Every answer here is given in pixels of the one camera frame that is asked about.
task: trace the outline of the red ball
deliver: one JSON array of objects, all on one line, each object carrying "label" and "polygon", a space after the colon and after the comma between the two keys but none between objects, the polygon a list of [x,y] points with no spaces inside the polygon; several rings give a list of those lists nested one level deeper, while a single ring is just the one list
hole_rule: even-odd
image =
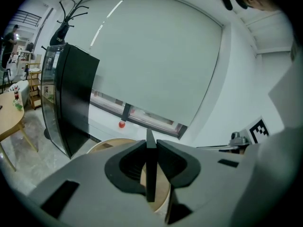
[{"label": "red ball", "polygon": [[125,122],[124,121],[120,121],[119,122],[119,127],[120,128],[124,128],[125,127]]}]

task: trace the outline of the round stool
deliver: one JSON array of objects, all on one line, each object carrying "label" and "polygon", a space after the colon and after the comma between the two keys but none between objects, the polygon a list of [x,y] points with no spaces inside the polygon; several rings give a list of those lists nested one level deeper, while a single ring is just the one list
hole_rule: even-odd
[{"label": "round stool", "polygon": [[[99,152],[101,150],[110,148],[110,147],[118,147],[120,145],[124,145],[127,143],[136,142],[135,140],[131,139],[112,139],[100,142],[93,146],[88,153],[92,154],[95,152]],[[146,186],[146,166],[144,165],[141,173],[141,180],[140,184]],[[165,174],[163,173],[159,164],[157,165],[157,180],[156,180],[156,195],[155,195],[155,202],[149,202],[149,206],[154,212],[157,212],[161,206],[164,205],[169,198],[169,191],[170,191],[170,183],[167,180]]]}]

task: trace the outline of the roller blind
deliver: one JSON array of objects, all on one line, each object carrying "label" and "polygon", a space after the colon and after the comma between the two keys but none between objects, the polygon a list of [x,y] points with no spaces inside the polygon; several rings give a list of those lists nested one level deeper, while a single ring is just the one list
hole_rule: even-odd
[{"label": "roller blind", "polygon": [[[220,26],[175,0],[124,0],[107,18],[118,2],[87,2],[88,19],[75,23],[92,40],[105,21],[90,51],[100,59],[94,89],[189,126],[214,71]],[[89,48],[89,39],[74,44]]]}]

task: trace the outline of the wooden table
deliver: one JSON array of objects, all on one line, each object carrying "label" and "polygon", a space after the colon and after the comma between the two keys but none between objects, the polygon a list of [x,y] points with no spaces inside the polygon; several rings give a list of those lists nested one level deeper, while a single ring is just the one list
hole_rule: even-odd
[{"label": "wooden table", "polygon": [[[135,140],[131,139],[112,139],[112,140],[106,140],[103,142],[100,142],[96,144],[92,149],[88,151],[88,153],[95,153],[99,152],[101,150],[105,150],[110,147],[118,147],[123,144],[127,143],[133,143]],[[143,186],[146,186],[146,167],[144,165],[141,173],[141,180],[140,184]],[[165,174],[163,173],[161,167],[157,166],[157,180],[156,180],[156,196],[155,196],[155,202],[149,202],[149,206],[153,211],[157,211],[161,208],[161,206],[165,203],[165,201],[168,201],[169,198],[169,191],[170,191],[170,183],[165,177]]]},{"label": "wooden table", "polygon": [[4,158],[8,161],[9,165],[16,171],[16,168],[13,166],[5,151],[2,148],[1,141],[3,141],[8,136],[20,130],[24,138],[27,140],[29,145],[38,152],[38,149],[32,144],[28,136],[25,134],[23,129],[23,124],[21,122],[24,116],[24,109],[18,110],[14,105],[13,101],[15,99],[14,92],[8,92],[0,95],[0,150],[3,153]]}]

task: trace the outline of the table leg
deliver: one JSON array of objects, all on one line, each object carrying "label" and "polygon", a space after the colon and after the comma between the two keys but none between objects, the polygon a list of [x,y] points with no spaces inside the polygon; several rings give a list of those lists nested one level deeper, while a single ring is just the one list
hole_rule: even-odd
[{"label": "table leg", "polygon": [[37,149],[37,148],[33,145],[33,143],[29,140],[27,134],[25,134],[25,131],[24,131],[24,129],[23,129],[21,123],[18,124],[18,127],[19,127],[20,131],[22,132],[22,134],[24,135],[24,138],[25,138],[25,139],[27,140],[27,142],[29,143],[29,145],[30,145],[36,152],[38,152],[38,149]]},{"label": "table leg", "polygon": [[0,143],[0,150],[2,151],[2,154],[4,156],[4,158],[8,161],[9,165],[11,166],[11,168],[13,168],[14,171],[16,171],[16,168],[14,167],[14,165],[11,163],[11,161],[9,160],[8,156],[6,155],[1,143]]}]

